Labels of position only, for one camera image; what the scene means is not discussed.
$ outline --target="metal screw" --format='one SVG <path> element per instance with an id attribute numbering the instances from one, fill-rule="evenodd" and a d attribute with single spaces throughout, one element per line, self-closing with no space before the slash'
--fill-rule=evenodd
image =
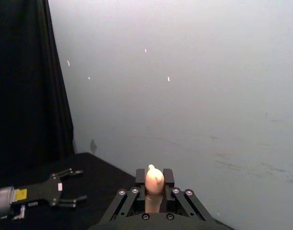
<path id="1" fill-rule="evenodd" d="M 178 188 L 173 188 L 172 192 L 173 193 L 179 193 L 179 189 Z"/>
<path id="2" fill-rule="evenodd" d="M 193 192 L 192 192 L 192 190 L 188 189 L 188 190 L 186 191 L 186 194 L 187 194 L 188 196 L 190 196 L 190 195 L 193 194 Z"/>
<path id="3" fill-rule="evenodd" d="M 142 219 L 143 220 L 148 220 L 150 218 L 150 215 L 148 215 L 147 213 L 144 213 L 143 215 L 142 215 Z"/>
<path id="4" fill-rule="evenodd" d="M 126 192 L 125 192 L 125 190 L 121 189 L 121 190 L 119 190 L 118 193 L 119 193 L 120 195 L 124 195 Z"/>
<path id="5" fill-rule="evenodd" d="M 133 188 L 131 191 L 132 191 L 133 193 L 137 193 L 139 190 L 138 190 L 137 188 Z"/>
<path id="6" fill-rule="evenodd" d="M 166 218 L 167 218 L 168 220 L 174 220 L 174 215 L 171 214 L 171 213 L 168 213 L 168 214 L 166 215 Z"/>

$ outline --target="white wall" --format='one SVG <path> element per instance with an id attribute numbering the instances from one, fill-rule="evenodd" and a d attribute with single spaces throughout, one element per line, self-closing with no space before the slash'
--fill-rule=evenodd
<path id="1" fill-rule="evenodd" d="M 238 230 L 293 230 L 293 0 L 49 3 L 78 152 L 171 168 Z"/>

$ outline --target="black table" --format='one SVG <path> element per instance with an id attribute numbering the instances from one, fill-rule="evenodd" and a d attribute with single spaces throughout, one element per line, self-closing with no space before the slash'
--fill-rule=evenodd
<path id="1" fill-rule="evenodd" d="M 26 208 L 25 219 L 0 221 L 0 229 L 87 229 L 98 223 L 120 188 L 130 189 L 135 178 L 90 153 L 80 153 L 63 161 L 0 180 L 0 188 L 40 183 L 64 169 L 83 170 L 83 175 L 63 180 L 64 198 L 87 195 L 76 209 L 36 206 Z"/>

